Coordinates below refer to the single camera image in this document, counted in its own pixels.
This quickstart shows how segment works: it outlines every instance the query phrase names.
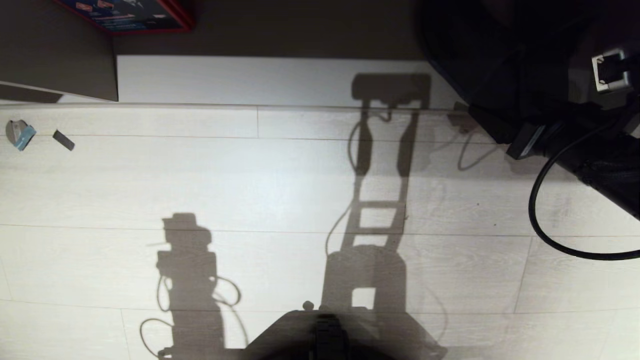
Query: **blue object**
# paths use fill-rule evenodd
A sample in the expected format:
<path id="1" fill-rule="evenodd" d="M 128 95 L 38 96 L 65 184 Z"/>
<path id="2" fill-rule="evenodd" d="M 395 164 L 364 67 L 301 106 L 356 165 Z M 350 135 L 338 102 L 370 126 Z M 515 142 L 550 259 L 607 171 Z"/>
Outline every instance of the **blue object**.
<path id="1" fill-rule="evenodd" d="M 29 141 L 31 141 L 33 135 L 36 135 L 36 130 L 31 127 L 31 125 L 25 127 L 20 132 L 20 136 L 13 146 L 18 148 L 18 150 L 23 151 L 24 148 L 27 147 L 27 144 L 29 144 Z"/>

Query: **floor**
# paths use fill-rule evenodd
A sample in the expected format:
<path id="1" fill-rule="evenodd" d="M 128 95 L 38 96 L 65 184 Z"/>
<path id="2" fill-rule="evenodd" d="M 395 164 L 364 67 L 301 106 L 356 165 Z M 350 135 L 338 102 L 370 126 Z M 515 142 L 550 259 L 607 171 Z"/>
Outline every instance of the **floor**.
<path id="1" fill-rule="evenodd" d="M 0 142 L 0 359 L 264 355 L 307 336 L 303 306 L 399 359 L 640 359 L 640 261 L 541 242 L 543 160 L 464 114 L 0 108 L 19 119 L 38 134 Z M 580 249 L 640 242 L 560 169 L 538 211 Z"/>

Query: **black device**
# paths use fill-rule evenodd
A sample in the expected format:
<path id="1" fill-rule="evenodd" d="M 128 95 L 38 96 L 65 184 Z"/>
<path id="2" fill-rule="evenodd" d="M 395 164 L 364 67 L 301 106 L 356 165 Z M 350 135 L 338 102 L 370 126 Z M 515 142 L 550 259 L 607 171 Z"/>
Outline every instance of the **black device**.
<path id="1" fill-rule="evenodd" d="M 640 257 L 640 250 L 565 247 L 544 233 L 535 212 L 540 184 L 557 163 L 640 220 L 640 140 L 629 135 L 640 107 L 640 27 L 626 15 L 639 12 L 640 4 L 628 1 L 422 3 L 424 53 L 469 104 L 470 115 L 497 143 L 510 144 L 512 158 L 549 158 L 533 186 L 529 218 L 542 240 L 573 256 Z M 588 51 L 598 48 L 606 50 Z M 580 65 L 592 66 L 592 88 L 626 92 L 625 103 L 604 109 L 569 101 L 568 71 Z"/>

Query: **black object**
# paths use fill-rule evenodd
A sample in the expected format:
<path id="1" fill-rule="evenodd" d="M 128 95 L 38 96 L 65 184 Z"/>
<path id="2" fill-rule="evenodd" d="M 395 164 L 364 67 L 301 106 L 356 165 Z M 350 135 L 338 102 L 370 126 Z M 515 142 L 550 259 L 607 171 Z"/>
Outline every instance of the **black object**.
<path id="1" fill-rule="evenodd" d="M 583 258 L 640 257 L 640 251 L 590 254 L 566 248 L 544 234 L 535 216 L 540 183 L 557 162 L 640 220 L 640 140 L 628 134 L 637 126 L 640 111 L 639 44 L 605 44 L 628 47 L 628 56 L 605 53 L 594 65 L 598 85 L 622 81 L 631 88 L 626 105 L 603 110 L 592 102 L 568 100 L 569 62 L 586 31 L 602 25 L 602 14 L 623 19 L 629 9 L 623 6 L 616 13 L 593 0 L 511 3 L 513 25 L 508 26 L 508 21 L 494 19 L 480 0 L 425 0 L 420 23 L 429 62 L 467 101 L 469 113 L 484 130 L 497 143 L 510 144 L 508 155 L 516 160 L 534 155 L 550 158 L 529 203 L 532 226 L 543 240 Z M 609 20 L 618 19 L 609 16 Z"/>
<path id="2" fill-rule="evenodd" d="M 73 150 L 74 147 L 76 147 L 73 141 L 69 140 L 69 138 L 67 138 L 63 133 L 59 132 L 58 130 L 56 130 L 56 132 L 53 133 L 53 138 L 56 139 L 56 141 L 58 141 L 59 143 L 61 143 L 62 146 L 66 147 L 69 151 Z"/>

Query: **box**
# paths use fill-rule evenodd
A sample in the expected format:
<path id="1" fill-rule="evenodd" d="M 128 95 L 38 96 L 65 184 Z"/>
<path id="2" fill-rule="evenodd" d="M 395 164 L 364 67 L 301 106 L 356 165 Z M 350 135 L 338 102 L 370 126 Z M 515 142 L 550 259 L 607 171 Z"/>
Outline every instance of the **box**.
<path id="1" fill-rule="evenodd" d="M 177 0 L 55 0 L 112 35 L 190 31 L 193 19 Z"/>

